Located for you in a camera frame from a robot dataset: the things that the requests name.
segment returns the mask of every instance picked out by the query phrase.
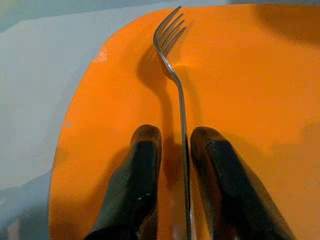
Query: metal fork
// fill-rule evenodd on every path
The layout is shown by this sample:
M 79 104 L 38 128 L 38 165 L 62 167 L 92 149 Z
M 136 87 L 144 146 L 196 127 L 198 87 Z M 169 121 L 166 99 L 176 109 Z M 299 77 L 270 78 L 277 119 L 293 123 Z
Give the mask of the metal fork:
M 188 135 L 187 135 L 187 122 L 186 122 L 186 107 L 185 97 L 182 84 L 167 60 L 167 55 L 171 48 L 174 46 L 178 38 L 186 30 L 186 27 L 181 26 L 184 20 L 177 22 L 184 15 L 181 13 L 172 23 L 167 27 L 169 22 L 173 19 L 176 13 L 180 10 L 181 6 L 177 7 L 172 13 L 170 13 L 162 23 L 157 27 L 153 35 L 153 44 L 156 49 L 162 70 L 164 74 L 171 79 L 178 88 L 179 92 L 179 104 L 180 104 L 180 124 L 182 135 L 182 149 L 183 149 L 183 168 L 184 168 L 184 197 L 185 197 L 185 217 L 186 217 L 186 237 L 187 240 L 191 240 L 191 205 L 190 205 L 190 159 L 189 159 L 189 147 L 188 147 Z

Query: table surface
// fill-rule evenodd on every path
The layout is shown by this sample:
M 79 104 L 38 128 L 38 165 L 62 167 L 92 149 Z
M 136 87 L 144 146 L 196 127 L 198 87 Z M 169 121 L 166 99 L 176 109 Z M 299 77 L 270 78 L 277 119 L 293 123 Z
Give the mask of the table surface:
M 0 238 L 14 235 L 17 226 L 28 230 L 26 239 L 48 237 L 48 194 L 61 124 L 105 40 L 152 11 L 244 3 L 315 6 L 320 0 L 1 1 Z M 33 229 L 32 221 L 42 223 L 40 228 Z

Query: orange surface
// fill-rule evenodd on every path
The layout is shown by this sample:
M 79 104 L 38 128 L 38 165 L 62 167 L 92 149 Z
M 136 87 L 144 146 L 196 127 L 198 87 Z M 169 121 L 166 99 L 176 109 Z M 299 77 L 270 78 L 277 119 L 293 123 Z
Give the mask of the orange surface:
M 176 86 L 152 45 L 171 10 L 119 30 L 87 69 L 65 116 L 50 189 L 52 239 L 82 239 L 109 178 L 142 124 L 162 133 L 160 240 L 183 218 Z M 297 239 L 320 236 L 320 8 L 229 5 L 183 8 L 187 31 L 169 55 L 186 97 L 189 134 L 217 129 L 263 181 Z M 206 239 L 195 206 L 198 239 Z

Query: orange plate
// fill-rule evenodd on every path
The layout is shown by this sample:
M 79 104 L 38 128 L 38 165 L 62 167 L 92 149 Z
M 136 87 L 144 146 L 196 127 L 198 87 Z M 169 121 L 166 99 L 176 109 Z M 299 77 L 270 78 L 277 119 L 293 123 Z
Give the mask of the orange plate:
M 173 239 L 184 222 L 177 217 L 183 212 L 178 92 L 152 44 L 169 12 L 120 29 L 78 86 L 55 154 L 53 239 L 83 239 L 90 232 L 108 181 L 142 124 L 158 126 L 163 140 L 158 238 Z M 220 131 L 263 181 L 295 236 L 317 239 L 320 8 L 250 4 L 183 12 L 187 31 L 169 61 L 184 87 L 188 133 L 196 126 Z M 201 205 L 195 212 L 198 239 L 208 239 Z

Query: white table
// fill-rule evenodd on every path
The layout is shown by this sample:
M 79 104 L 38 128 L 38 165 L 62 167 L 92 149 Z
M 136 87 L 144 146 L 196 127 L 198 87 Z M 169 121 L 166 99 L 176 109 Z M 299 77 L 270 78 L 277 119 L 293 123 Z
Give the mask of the white table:
M 159 9 L 237 3 L 320 0 L 21 0 L 0 17 L 0 239 L 48 238 L 61 123 L 106 39 Z

